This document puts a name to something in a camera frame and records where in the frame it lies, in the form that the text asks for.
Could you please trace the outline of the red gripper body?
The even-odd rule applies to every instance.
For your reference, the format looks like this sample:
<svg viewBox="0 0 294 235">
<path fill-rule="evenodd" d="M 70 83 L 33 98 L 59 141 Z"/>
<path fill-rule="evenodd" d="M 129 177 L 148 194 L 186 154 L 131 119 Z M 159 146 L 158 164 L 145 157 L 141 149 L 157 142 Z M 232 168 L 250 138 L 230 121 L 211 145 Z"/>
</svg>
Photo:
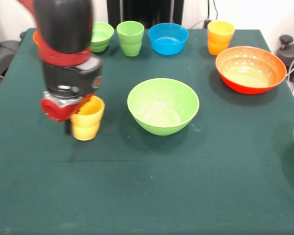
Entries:
<svg viewBox="0 0 294 235">
<path fill-rule="evenodd" d="M 92 94 L 75 97 L 57 97 L 54 94 L 43 94 L 41 107 L 48 118 L 63 122 L 70 119 L 91 97 Z"/>
</svg>

